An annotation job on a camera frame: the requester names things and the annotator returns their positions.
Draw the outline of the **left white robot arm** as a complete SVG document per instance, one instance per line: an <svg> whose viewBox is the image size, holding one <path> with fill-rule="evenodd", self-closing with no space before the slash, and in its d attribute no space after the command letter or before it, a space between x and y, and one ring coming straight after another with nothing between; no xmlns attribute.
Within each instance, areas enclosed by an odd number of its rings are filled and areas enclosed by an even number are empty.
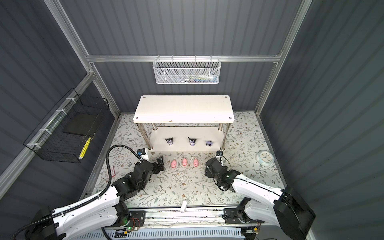
<svg viewBox="0 0 384 240"><path fill-rule="evenodd" d="M27 227L27 240L71 240L94 230L115 224L126 225L130 211L125 201L142 191L153 174L165 169L164 157L155 162L143 160L134 171L116 180L106 190L83 199L71 206L58 208L57 216L50 218L49 208L38 211L37 224Z"/></svg>

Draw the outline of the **white round clock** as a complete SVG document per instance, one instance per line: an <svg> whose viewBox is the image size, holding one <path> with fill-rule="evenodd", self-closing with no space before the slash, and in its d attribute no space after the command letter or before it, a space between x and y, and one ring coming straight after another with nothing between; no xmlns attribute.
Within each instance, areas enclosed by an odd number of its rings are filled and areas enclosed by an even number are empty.
<svg viewBox="0 0 384 240"><path fill-rule="evenodd" d="M262 166L271 166L275 163L274 155L267 150L259 151L256 154L256 160Z"/></svg>

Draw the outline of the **yellow marker in basket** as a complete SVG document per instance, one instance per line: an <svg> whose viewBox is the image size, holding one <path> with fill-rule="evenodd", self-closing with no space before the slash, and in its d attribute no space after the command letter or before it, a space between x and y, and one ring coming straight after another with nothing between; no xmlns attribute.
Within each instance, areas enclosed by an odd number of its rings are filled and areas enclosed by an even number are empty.
<svg viewBox="0 0 384 240"><path fill-rule="evenodd" d="M79 160L82 160L82 159L84 158L84 156L85 156L85 154L86 154L86 152L87 152L87 150L88 150L88 147L89 147L89 145L90 145L91 139L92 139L92 138L89 137L89 138L87 139L86 143L84 144L83 149L81 150L81 152L80 152L80 154L79 154Z"/></svg>

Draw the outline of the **white two-tier shelf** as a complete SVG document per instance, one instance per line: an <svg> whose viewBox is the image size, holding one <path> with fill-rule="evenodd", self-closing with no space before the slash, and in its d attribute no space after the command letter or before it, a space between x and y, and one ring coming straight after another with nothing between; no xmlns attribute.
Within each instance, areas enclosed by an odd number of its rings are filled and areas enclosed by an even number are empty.
<svg viewBox="0 0 384 240"><path fill-rule="evenodd" d="M153 152L223 151L234 121L228 95L142 96L133 117ZM174 144L165 138L174 138ZM197 139L196 145L190 146L188 138Z"/></svg>

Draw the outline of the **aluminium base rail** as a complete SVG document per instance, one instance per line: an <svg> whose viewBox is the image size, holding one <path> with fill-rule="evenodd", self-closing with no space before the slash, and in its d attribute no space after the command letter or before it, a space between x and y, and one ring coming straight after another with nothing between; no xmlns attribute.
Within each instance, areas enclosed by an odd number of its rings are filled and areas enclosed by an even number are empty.
<svg viewBox="0 0 384 240"><path fill-rule="evenodd" d="M107 227L112 240L205 239L255 237L258 227L276 224L268 208L258 205L255 219L241 219L235 206L132 209L127 227Z"/></svg>

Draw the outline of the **red white card pack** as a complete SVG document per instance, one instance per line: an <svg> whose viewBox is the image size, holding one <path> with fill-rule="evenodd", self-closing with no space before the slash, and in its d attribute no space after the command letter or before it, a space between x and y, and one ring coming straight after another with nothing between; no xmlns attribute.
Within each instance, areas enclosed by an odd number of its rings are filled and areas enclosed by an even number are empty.
<svg viewBox="0 0 384 240"><path fill-rule="evenodd" d="M111 172L112 172L112 178L114 178L116 176L116 170L114 166L112 167Z"/></svg>

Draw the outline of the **tubes in white basket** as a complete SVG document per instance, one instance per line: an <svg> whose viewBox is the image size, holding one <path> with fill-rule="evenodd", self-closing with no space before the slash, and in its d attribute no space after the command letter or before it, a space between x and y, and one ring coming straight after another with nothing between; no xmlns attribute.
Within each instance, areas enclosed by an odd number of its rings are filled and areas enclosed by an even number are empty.
<svg viewBox="0 0 384 240"><path fill-rule="evenodd" d="M179 81L184 83L208 83L216 84L219 82L219 76L217 75L193 75L193 76L184 76Z"/></svg>

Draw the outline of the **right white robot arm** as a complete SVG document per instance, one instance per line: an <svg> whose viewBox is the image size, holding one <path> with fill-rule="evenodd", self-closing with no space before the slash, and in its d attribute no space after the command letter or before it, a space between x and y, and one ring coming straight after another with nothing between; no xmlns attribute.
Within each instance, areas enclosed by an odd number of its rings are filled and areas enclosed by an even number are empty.
<svg viewBox="0 0 384 240"><path fill-rule="evenodd" d="M264 221L280 227L292 240L306 239L316 214L294 188L264 185L239 171L229 171L216 158L206 162L205 176L213 179L219 190L244 196L236 208L242 223Z"/></svg>

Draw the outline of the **black purple figurine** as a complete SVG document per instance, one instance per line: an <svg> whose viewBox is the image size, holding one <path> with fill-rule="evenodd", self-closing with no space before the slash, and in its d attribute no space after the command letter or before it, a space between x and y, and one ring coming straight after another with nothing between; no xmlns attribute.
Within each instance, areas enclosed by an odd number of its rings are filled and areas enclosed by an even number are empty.
<svg viewBox="0 0 384 240"><path fill-rule="evenodd" d="M174 144L174 138L165 138L165 140L169 146L172 146Z"/></svg>
<svg viewBox="0 0 384 240"><path fill-rule="evenodd" d="M196 145L196 141L197 141L197 139L194 139L194 138L188 138L189 139L189 144L190 144L190 146L195 146Z"/></svg>

